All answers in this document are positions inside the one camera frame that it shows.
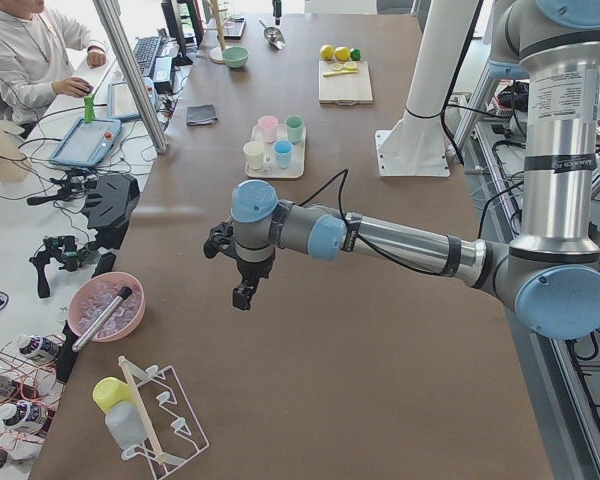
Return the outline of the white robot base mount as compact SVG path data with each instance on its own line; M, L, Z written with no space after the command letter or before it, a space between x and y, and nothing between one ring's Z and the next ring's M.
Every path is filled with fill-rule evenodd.
M481 9L478 0L430 4L403 117L392 129L375 132L381 176L450 175L441 115Z

